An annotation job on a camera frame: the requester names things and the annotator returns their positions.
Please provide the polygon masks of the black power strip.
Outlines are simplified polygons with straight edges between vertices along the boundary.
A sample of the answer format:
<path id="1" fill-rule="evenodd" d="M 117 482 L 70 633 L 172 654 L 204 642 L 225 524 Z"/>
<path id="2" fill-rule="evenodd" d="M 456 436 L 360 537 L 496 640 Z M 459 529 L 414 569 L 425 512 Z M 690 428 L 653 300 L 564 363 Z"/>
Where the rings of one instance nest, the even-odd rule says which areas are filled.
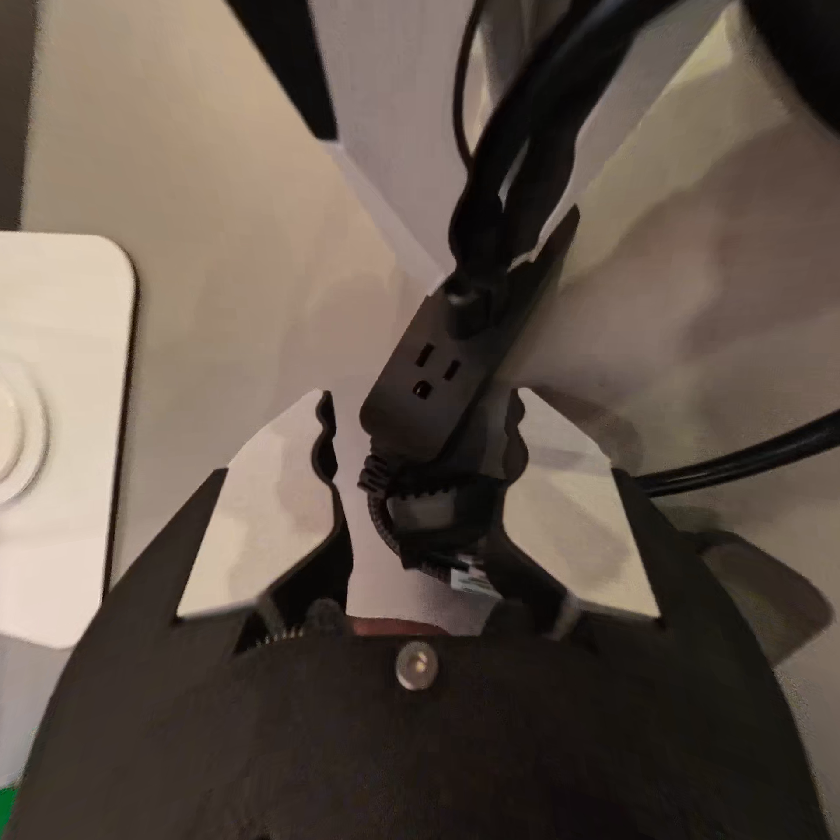
<path id="1" fill-rule="evenodd" d="M 372 447 L 420 464 L 441 456 L 509 355 L 547 281 L 546 269 L 521 265 L 509 278 L 500 318 L 463 339 L 449 334 L 444 289 L 426 297 L 360 410 Z"/>

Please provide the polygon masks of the white rounded pad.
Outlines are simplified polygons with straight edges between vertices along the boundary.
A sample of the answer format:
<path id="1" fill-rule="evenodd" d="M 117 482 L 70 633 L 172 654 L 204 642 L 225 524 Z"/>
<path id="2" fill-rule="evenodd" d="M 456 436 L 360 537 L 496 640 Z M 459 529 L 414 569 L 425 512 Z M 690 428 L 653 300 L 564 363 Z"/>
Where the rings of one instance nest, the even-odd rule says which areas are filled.
<path id="1" fill-rule="evenodd" d="M 104 592 L 136 311 L 93 235 L 1 233 L 1 630 L 73 646 Z"/>

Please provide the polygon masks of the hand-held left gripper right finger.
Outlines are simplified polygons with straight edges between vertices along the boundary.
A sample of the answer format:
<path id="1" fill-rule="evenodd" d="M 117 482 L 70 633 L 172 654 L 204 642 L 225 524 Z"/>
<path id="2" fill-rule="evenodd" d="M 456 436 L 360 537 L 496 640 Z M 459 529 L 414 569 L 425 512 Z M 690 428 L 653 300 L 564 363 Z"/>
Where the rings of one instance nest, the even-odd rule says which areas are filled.
<path id="1" fill-rule="evenodd" d="M 521 603 L 537 634 L 567 634 L 593 613 L 655 622 L 660 607 L 612 463 L 529 388 L 511 391 L 500 495 L 486 536 L 486 574 Z"/>

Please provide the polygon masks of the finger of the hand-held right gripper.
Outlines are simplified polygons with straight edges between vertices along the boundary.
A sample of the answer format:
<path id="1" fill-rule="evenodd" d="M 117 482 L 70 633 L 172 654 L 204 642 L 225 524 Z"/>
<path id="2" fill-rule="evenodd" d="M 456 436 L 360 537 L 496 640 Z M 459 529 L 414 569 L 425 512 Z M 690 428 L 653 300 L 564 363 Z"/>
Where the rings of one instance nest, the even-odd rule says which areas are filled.
<path id="1" fill-rule="evenodd" d="M 338 139 L 328 150 L 415 281 L 455 261 L 448 226 L 466 183 L 453 91 L 473 2 L 314 1 Z"/>
<path id="2" fill-rule="evenodd" d="M 581 195 L 541 310 L 808 308 L 809 124 L 729 7 Z"/>

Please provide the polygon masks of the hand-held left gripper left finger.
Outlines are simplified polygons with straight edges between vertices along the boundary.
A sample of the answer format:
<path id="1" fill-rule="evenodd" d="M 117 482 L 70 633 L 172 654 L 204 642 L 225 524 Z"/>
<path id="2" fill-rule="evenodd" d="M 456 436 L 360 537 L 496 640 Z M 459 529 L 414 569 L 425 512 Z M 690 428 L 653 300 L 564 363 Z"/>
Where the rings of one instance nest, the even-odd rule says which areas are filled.
<path id="1" fill-rule="evenodd" d="M 256 606 L 337 536 L 332 394 L 310 391 L 263 426 L 227 465 L 177 607 L 179 618 Z"/>

